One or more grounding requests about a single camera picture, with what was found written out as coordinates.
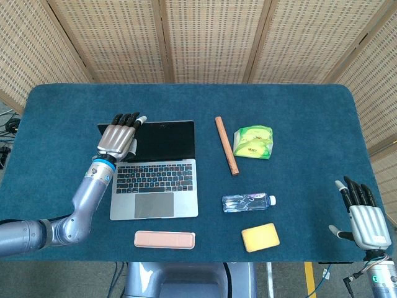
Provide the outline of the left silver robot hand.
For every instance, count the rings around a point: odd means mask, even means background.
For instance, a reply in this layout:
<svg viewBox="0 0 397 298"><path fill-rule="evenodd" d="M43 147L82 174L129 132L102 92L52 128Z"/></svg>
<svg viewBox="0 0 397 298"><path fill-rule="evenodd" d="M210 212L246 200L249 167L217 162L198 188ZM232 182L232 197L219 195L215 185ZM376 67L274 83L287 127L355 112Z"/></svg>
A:
<svg viewBox="0 0 397 298"><path fill-rule="evenodd" d="M117 114L113 118L99 141L96 158L116 164L130 162L135 157L138 144L135 135L147 120L147 116L139 114Z"/></svg>

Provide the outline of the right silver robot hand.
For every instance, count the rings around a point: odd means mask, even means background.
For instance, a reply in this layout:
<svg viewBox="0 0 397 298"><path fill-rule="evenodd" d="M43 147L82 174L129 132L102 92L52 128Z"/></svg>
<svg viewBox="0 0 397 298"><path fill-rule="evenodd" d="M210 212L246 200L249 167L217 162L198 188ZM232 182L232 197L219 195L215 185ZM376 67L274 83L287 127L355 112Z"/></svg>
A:
<svg viewBox="0 0 397 298"><path fill-rule="evenodd" d="M329 225L331 233L339 239L354 242L364 251L387 250L391 246L390 233L371 189L347 176L344 176L344 182L336 180L334 183L342 196L352 231L342 231Z"/></svg>

